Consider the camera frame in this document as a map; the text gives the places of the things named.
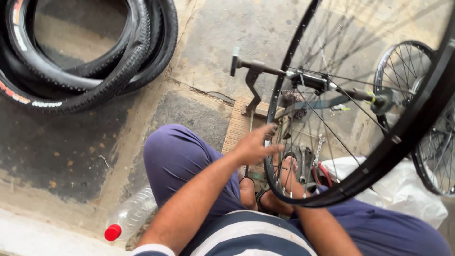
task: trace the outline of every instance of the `red bottle cap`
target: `red bottle cap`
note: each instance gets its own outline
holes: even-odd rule
[[[121,234],[121,227],[117,224],[110,225],[104,232],[104,238],[108,241],[114,241]]]

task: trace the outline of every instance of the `wheel truing stand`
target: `wheel truing stand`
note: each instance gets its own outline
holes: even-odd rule
[[[253,127],[253,116],[256,114],[260,118],[267,118],[268,109],[257,109],[259,103],[262,99],[262,94],[258,92],[254,84],[258,79],[259,75],[262,73],[268,73],[276,76],[283,76],[292,81],[293,88],[297,88],[297,85],[302,85],[309,87],[315,90],[315,93],[320,95],[326,91],[335,91],[341,95],[329,100],[318,100],[312,102],[297,102],[287,107],[286,109],[277,110],[275,113],[275,119],[280,118],[281,116],[289,113],[293,113],[294,110],[300,109],[322,109],[322,108],[331,108],[338,106],[340,104],[349,102],[351,100],[365,100],[371,103],[370,109],[376,114],[381,115],[388,112],[393,106],[398,105],[397,102],[397,92],[389,88],[383,88],[380,92],[376,94],[372,92],[365,92],[359,89],[342,89],[339,86],[335,85],[329,78],[328,75],[319,77],[313,77],[307,74],[304,74],[302,71],[297,70],[296,72],[283,71],[273,67],[265,66],[264,62],[261,61],[242,61],[238,57],[239,48],[234,48],[234,54],[231,64],[231,76],[235,76],[235,70],[237,68],[246,67],[248,68],[248,73],[245,78],[248,88],[253,93],[254,98],[249,103],[243,106],[242,114],[251,115],[250,120],[250,131]],[[245,168],[245,177],[248,177],[249,167]]]

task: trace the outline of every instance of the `spanner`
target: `spanner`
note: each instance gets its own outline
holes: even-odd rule
[[[318,150],[316,151],[316,159],[313,162],[313,166],[316,168],[318,166],[318,160],[319,160],[319,153],[321,152],[321,147],[322,143],[324,140],[322,139],[322,134],[319,135],[319,145],[318,145]]]
[[[301,167],[300,179],[299,179],[299,182],[302,183],[305,181],[305,177],[306,177],[306,173],[305,173],[305,149],[306,149],[306,147],[302,143],[302,144],[300,144],[298,149],[300,150],[300,153],[302,154],[302,167]]]

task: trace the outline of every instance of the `plastic bottle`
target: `plastic bottle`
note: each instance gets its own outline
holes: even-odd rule
[[[110,211],[104,237],[108,241],[130,238],[156,208],[152,189],[147,185]]]

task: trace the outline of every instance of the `navy blue pants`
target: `navy blue pants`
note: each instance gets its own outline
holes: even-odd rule
[[[153,195],[161,207],[187,181],[222,157],[200,137],[181,125],[165,125],[144,146],[144,163]],[[235,172],[204,222],[235,210],[245,210]],[[366,256],[450,256],[442,235],[429,224],[398,212],[357,200],[327,209]],[[297,219],[289,220],[303,233]]]

